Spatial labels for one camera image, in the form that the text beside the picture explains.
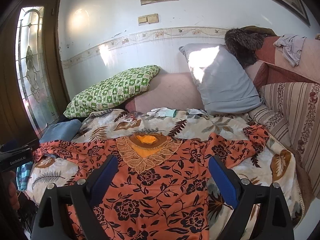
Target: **leaf patterned blanket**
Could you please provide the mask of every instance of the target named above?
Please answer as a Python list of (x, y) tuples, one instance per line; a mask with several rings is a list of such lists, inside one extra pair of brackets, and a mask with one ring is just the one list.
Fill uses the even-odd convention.
[[(185, 111), (178, 111), (176, 117), (172, 118), (149, 117), (137, 112), (110, 109), (93, 112), (83, 122), (73, 142), (106, 140), (131, 135), (134, 132), (161, 132), (171, 137), (200, 140), (207, 140), (210, 133), (215, 132), (227, 140), (243, 140), (246, 139), (243, 128), (251, 125), (251, 122), (247, 114), (214, 117), (188, 115)], [(262, 153), (244, 160), (233, 167), (233, 170), (240, 178), (248, 178), (253, 184), (269, 186), (272, 182), (278, 182), (284, 192), (293, 224), (297, 225), (304, 215), (304, 203), (296, 179), (295, 159), (291, 152), (272, 138), (266, 146)], [(48, 183), (55, 182), (58, 186), (69, 185), (77, 170), (76, 164), (62, 158), (43, 158), (34, 164), (26, 193), (39, 204)], [(207, 188), (209, 239), (214, 240), (227, 223), (232, 208), (224, 202), (212, 178), (209, 179)], [(242, 239), (249, 238), (258, 211), (259, 205), (255, 205)]]

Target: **plaid cloth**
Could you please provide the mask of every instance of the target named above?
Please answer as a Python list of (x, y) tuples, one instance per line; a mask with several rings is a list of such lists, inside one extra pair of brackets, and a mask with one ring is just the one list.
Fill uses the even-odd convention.
[(23, 164), (17, 168), (17, 186), (18, 190), (25, 191), (27, 189), (27, 183), (29, 175), (32, 169), (33, 161)]

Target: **wallpaper border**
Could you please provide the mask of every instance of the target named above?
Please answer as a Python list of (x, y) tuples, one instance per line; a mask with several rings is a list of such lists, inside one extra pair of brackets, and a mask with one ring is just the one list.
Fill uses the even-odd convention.
[(77, 63), (87, 60), (91, 57), (100, 55), (100, 47), (108, 47), (108, 50), (119, 49), (126, 46), (131, 46), (143, 42), (159, 41), (176, 38), (221, 38), (228, 29), (216, 27), (174, 27), (144, 31), (133, 33), (127, 36), (119, 37), (106, 41), (90, 49), (87, 49), (78, 55), (62, 61), (62, 68), (71, 67)]

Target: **gray cloth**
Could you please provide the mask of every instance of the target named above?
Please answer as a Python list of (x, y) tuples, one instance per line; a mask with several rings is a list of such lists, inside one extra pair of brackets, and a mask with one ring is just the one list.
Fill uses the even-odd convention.
[(61, 122), (50, 125), (45, 131), (40, 143), (51, 142), (54, 140), (63, 140), (71, 142), (74, 136), (78, 133), (82, 123), (77, 120), (71, 120), (69, 122)]
[(302, 46), (306, 37), (295, 34), (285, 34), (281, 36), (273, 45), (282, 52), (282, 55), (289, 61), (291, 66), (296, 66), (300, 62)]
[(263, 103), (252, 81), (224, 45), (191, 43), (179, 48), (210, 114), (246, 113)]

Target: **folded blue cloth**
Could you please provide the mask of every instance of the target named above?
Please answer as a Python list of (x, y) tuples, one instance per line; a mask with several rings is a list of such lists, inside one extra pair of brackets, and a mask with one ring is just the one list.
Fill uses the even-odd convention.
[[(63, 140), (70, 142), (78, 133), (81, 125), (82, 123), (77, 119), (71, 120), (69, 122), (52, 124), (47, 128), (39, 142), (45, 143), (54, 140)], [(33, 162), (31, 161), (17, 168), (18, 190), (25, 191), (27, 189), (27, 183), (32, 169), (32, 165)]]
[(25, 191), (27, 189), (27, 183), (32, 169), (32, 165), (33, 161), (23, 164), (22, 166), (17, 168), (16, 180), (18, 190)]
[(40, 143), (51, 142), (54, 140), (63, 140), (71, 142), (74, 136), (78, 133), (82, 123), (77, 120), (71, 120), (69, 122), (60, 122), (50, 125), (45, 131)]

